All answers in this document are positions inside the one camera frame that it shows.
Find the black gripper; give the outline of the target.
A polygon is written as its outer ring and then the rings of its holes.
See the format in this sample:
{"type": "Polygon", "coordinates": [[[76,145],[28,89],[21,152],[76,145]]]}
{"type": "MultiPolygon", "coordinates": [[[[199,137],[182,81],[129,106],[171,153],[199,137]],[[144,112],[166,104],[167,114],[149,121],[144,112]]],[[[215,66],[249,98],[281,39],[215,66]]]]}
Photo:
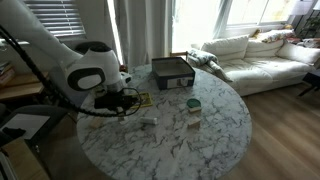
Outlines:
{"type": "MultiPolygon", "coordinates": [[[[118,108],[129,110],[131,107],[138,105],[140,98],[138,95],[128,95],[123,91],[117,93],[107,93],[94,100],[95,109],[108,109],[116,111],[118,108]]],[[[122,113],[118,113],[118,118],[122,118],[122,113]]]]}

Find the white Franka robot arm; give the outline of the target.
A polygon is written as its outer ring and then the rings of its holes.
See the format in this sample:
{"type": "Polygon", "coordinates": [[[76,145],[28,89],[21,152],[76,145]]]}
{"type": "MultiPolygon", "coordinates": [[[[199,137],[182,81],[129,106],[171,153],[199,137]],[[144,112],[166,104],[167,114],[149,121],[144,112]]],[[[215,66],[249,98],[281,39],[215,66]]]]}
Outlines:
{"type": "Polygon", "coordinates": [[[41,83],[74,110],[104,117],[108,109],[110,117],[132,115],[132,106],[141,105],[141,94],[127,95],[126,84],[131,80],[128,73],[120,70],[114,51],[107,45],[92,46],[85,54],[71,50],[54,37],[22,0],[0,0],[0,30],[5,39],[31,69],[41,83]],[[31,57],[18,43],[24,40],[40,49],[60,66],[65,80],[75,91],[88,91],[100,87],[105,94],[96,98],[92,111],[75,105],[60,89],[47,80],[31,57]]]}

